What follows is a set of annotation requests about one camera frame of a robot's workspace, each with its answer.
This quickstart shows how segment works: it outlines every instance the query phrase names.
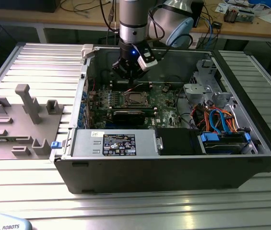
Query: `power supply label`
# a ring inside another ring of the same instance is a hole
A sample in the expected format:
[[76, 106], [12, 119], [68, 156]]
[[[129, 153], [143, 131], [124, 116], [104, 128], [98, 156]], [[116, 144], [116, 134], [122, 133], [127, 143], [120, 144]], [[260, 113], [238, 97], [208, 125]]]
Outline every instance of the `power supply label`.
[[136, 156], [134, 134], [104, 134], [104, 156]]

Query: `blue latch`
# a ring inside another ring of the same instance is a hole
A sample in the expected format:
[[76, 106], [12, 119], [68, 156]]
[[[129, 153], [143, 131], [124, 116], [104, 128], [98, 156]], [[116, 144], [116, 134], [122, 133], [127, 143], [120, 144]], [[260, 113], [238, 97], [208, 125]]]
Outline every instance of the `blue latch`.
[[245, 138], [248, 143], [251, 141], [251, 137], [250, 137], [249, 133], [245, 133]]
[[57, 149], [61, 149], [62, 148], [62, 142], [59, 141], [53, 141], [51, 143], [51, 149], [52, 150], [57, 150]]
[[201, 140], [202, 142], [205, 141], [219, 141], [217, 133], [203, 133], [201, 134]]

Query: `aluminum extrusion table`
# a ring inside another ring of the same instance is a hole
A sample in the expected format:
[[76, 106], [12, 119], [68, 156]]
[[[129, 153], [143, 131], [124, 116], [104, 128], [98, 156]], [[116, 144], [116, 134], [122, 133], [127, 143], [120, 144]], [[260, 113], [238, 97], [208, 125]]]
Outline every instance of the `aluminum extrusion table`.
[[[39, 102], [56, 99], [65, 105], [57, 140], [67, 135], [81, 47], [17, 46], [0, 69], [0, 96], [12, 103], [22, 103], [14, 96], [15, 86], [29, 83]], [[260, 65], [242, 52], [221, 54], [233, 69], [246, 66], [236, 73], [238, 79], [252, 89], [249, 93], [271, 128], [271, 78], [258, 76], [252, 64]], [[29, 219], [36, 230], [271, 230], [271, 173], [258, 174], [239, 189], [74, 195], [49, 160], [0, 161], [0, 212]]]

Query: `connector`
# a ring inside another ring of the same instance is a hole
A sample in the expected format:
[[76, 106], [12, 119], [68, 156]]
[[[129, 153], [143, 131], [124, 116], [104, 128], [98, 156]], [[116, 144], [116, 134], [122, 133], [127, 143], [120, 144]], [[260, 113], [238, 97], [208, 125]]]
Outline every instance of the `connector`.
[[109, 23], [113, 22], [113, 19], [114, 19], [114, 8], [113, 7], [110, 9], [110, 13], [108, 14], [108, 18], [107, 19], [108, 19]]

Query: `table leg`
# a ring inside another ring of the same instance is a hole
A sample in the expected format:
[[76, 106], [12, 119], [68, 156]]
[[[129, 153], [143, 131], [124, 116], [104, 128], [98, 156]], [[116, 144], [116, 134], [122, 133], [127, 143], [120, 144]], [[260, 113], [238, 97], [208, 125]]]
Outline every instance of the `table leg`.
[[190, 49], [196, 49], [199, 39], [202, 37], [202, 33], [189, 33], [193, 37], [193, 44]]
[[35, 27], [37, 34], [38, 34], [38, 38], [39, 38], [39, 42], [40, 43], [48, 43], [48, 39], [45, 33], [45, 28], [43, 25], [37, 25]]
[[227, 39], [223, 50], [243, 51], [249, 41]]

